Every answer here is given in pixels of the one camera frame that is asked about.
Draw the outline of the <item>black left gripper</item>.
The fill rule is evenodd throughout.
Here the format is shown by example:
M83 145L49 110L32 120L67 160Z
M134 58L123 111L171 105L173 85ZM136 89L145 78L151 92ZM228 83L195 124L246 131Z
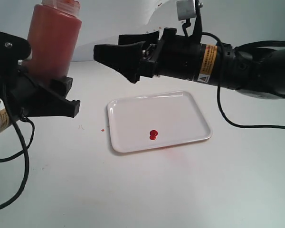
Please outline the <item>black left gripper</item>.
M66 99L73 79L67 76L51 79L46 86L33 79L25 66L18 65L19 60L30 59L31 45L26 39L0 32L0 71L15 69L10 76L0 75L0 98L6 85L8 105L15 116L74 118L79 113L80 101Z

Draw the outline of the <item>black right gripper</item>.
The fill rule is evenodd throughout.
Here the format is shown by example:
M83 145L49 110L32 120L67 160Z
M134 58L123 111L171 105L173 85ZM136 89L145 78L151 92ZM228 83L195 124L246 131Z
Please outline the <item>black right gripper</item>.
M159 31L120 35L118 45L95 45L94 60L117 71L131 83L140 79L138 68L139 75L144 77L160 75L194 81L201 70L203 44L176 32L174 28L165 28L161 39ZM157 44L155 50L141 60L145 43Z

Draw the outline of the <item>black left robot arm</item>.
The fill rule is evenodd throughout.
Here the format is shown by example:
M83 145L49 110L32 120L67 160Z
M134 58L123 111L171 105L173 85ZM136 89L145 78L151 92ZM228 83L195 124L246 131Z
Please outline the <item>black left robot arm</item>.
M52 79L48 86L35 80L18 61L31 58L31 46L26 39L0 32L0 133L11 126L3 102L2 86L6 86L8 106L16 121L21 116L74 118L80 101L68 101L73 79Z

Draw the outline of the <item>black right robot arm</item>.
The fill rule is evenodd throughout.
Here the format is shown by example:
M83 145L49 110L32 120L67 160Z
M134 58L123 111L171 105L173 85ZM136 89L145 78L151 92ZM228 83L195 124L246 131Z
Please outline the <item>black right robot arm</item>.
M168 76L262 99L285 98L285 41L208 45L165 28L120 35L116 45L95 45L94 60L133 84L142 76Z

